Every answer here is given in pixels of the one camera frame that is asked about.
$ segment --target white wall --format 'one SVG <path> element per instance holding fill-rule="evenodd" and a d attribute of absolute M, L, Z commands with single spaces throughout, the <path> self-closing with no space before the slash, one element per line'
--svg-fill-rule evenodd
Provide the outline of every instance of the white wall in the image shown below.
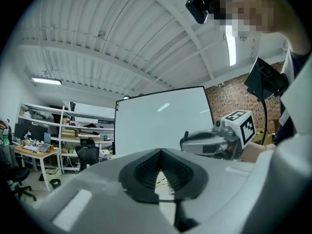
<path fill-rule="evenodd" d="M 33 95 L 32 83 L 27 84 L 25 80 L 20 79 L 22 75 L 24 75 L 23 70 L 21 69 L 20 74 L 16 74 L 11 62 L 0 66 L 0 114 L 10 120 L 12 132 L 14 132 L 20 102 L 47 106 Z"/>
<path fill-rule="evenodd" d="M 64 104 L 70 109 L 70 102 L 69 101 L 63 101 Z M 82 103 L 76 103 L 75 106 L 75 113 L 83 113 L 83 114 L 92 114 L 92 115 L 98 115 L 102 117 L 108 117 L 108 118 L 115 118 L 115 109 L 114 108 L 107 108 L 107 107 L 99 107 L 94 105 L 87 105 Z M 86 119 L 86 118 L 79 118 L 75 117 L 76 121 L 82 121 L 82 122 L 90 122 L 90 123 L 97 123 L 97 119 Z"/>
<path fill-rule="evenodd" d="M 62 101 L 73 101 L 75 103 L 83 103 L 95 105 L 99 107 L 115 108 L 116 101 L 119 99 L 109 98 L 97 93 L 89 91 L 71 89 L 65 86 L 54 86 L 47 84 L 38 84 L 35 93 L 38 97 L 45 101 L 53 101 L 54 105 L 63 104 Z"/>

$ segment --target laptop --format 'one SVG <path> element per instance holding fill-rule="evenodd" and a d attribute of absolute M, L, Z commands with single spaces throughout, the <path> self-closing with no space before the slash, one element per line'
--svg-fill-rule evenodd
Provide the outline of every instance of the laptop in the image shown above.
<path fill-rule="evenodd" d="M 46 153 L 49 150 L 49 148 L 50 148 L 50 144 L 44 143 L 39 147 L 38 151 L 42 153 Z"/>

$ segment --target white ceiling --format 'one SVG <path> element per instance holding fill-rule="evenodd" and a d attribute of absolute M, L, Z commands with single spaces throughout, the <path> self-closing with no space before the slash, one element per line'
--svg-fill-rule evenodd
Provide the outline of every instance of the white ceiling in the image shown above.
<path fill-rule="evenodd" d="M 223 32 L 213 20 L 197 24 L 185 2 L 36 0 L 18 24 L 17 51 L 29 77 L 113 99 L 216 85 L 248 72 L 257 56 L 285 58 L 279 34 L 236 38 L 237 64 L 230 67 Z"/>

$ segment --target office chair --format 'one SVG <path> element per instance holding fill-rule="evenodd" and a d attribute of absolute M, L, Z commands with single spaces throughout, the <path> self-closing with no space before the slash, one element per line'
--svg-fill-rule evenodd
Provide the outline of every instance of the office chair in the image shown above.
<path fill-rule="evenodd" d="M 98 163 L 99 148 L 96 146 L 75 146 L 75 151 L 80 160 L 80 170 L 87 168 L 87 164 L 94 165 Z"/>
<path fill-rule="evenodd" d="M 96 146 L 94 140 L 91 137 L 89 137 L 89 138 L 81 138 L 80 139 L 80 145 L 83 146 L 83 147 L 87 147 L 87 146 L 95 147 Z"/>
<path fill-rule="evenodd" d="M 0 168 L 1 171 L 3 172 L 4 178 L 7 181 L 13 181 L 14 183 L 16 183 L 14 190 L 12 191 L 13 194 L 18 194 L 18 198 L 21 198 L 21 195 L 27 195 L 29 197 L 32 197 L 34 201 L 36 201 L 36 197 L 28 192 L 26 192 L 26 190 L 32 190 L 31 186 L 24 186 L 24 187 L 20 187 L 22 185 L 22 181 L 24 181 L 30 171 L 29 169 L 25 168 L 25 167 L 13 167 L 13 168 L 9 168 L 9 166 L 7 164 L 5 164 L 4 159 L 3 159 L 3 153 L 2 150 L 0 150 Z"/>

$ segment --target desk leg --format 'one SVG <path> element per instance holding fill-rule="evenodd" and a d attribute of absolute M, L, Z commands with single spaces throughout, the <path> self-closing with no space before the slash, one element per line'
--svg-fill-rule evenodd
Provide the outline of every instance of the desk leg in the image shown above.
<path fill-rule="evenodd" d="M 60 155 L 61 155 L 61 151 L 58 151 L 57 152 L 57 160 L 58 160 L 58 168 L 61 170 L 61 172 L 62 172 L 62 174 L 64 173 L 64 168 L 63 167 L 61 167 L 61 164 L 60 164 Z"/>
<path fill-rule="evenodd" d="M 36 163 L 36 159 L 35 158 L 31 158 L 32 162 L 33 162 L 33 168 L 35 171 L 38 171 L 37 169 L 37 163 Z"/>
<path fill-rule="evenodd" d="M 60 151 L 60 154 L 59 154 L 59 159 L 60 159 L 60 166 L 62 168 L 62 173 L 65 174 L 65 171 L 64 171 L 64 166 L 63 166 L 63 156 L 62 156 L 62 151 Z"/>
<path fill-rule="evenodd" d="M 25 162 L 24 162 L 24 159 L 23 159 L 23 158 L 21 159 L 21 166 L 22 166 L 22 167 L 25 167 Z"/>
<path fill-rule="evenodd" d="M 41 166 L 41 171 L 42 171 L 44 183 L 45 183 L 46 187 L 48 188 L 48 191 L 50 192 L 51 189 L 49 187 L 49 181 L 48 181 L 48 178 L 47 178 L 47 174 L 45 173 L 45 167 L 44 167 L 43 158 L 40 158 L 40 166 Z"/>

